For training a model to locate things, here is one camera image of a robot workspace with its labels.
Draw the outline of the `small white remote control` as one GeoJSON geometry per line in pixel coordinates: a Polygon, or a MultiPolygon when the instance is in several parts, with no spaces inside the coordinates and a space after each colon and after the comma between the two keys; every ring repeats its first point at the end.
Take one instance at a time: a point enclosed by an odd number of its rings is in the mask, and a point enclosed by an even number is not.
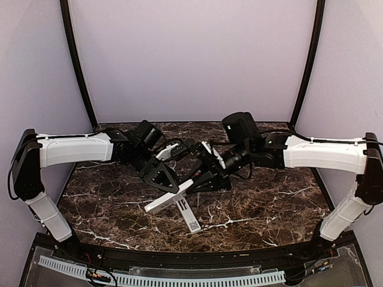
{"type": "Polygon", "coordinates": [[[158,199],[152,201],[144,207],[145,211],[149,214],[155,214],[168,206],[176,203],[178,200],[183,199],[186,196],[187,189],[192,186],[193,180],[189,179],[179,186],[177,193],[166,193],[158,199]]]}

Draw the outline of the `long white remote control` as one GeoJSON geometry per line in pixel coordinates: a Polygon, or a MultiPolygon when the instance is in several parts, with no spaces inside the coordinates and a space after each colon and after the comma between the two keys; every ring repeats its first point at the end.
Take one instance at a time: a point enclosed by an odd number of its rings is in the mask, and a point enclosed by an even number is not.
{"type": "Polygon", "coordinates": [[[189,204],[185,198],[179,199],[177,202],[177,207],[180,210],[187,227],[191,233],[197,233],[201,230],[201,226],[198,223],[193,211],[190,209],[189,204]]]}

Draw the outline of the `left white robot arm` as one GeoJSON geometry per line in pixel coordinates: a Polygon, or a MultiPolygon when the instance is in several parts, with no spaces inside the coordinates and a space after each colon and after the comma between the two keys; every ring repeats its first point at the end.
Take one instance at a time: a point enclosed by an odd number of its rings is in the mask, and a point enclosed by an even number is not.
{"type": "Polygon", "coordinates": [[[131,165],[147,185],[177,193],[178,176],[164,162],[171,157],[170,150],[158,154],[153,150],[161,137],[163,133],[147,120],[127,132],[105,129],[81,135],[43,135],[27,129],[10,164],[8,195],[25,202],[53,238],[62,242],[61,251],[78,261],[84,256],[84,246],[73,239],[74,230],[45,191],[41,169],[82,161],[112,161],[131,165]]]}

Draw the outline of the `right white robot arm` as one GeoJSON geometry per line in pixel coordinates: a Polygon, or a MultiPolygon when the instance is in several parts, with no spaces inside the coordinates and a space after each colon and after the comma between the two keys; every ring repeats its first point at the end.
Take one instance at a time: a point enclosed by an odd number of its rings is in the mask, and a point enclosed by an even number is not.
{"type": "Polygon", "coordinates": [[[310,259],[319,259],[329,243],[368,208],[382,203],[381,143],[374,133],[363,138],[336,140],[307,138],[290,130],[260,132],[249,112],[226,116],[222,125],[232,146],[222,156],[212,154],[212,146],[196,144],[191,153],[201,166],[191,178],[187,194],[228,190],[229,176],[250,165],[272,169],[314,167],[352,172],[356,175],[350,192],[324,218],[315,239],[305,247],[310,259]]]}

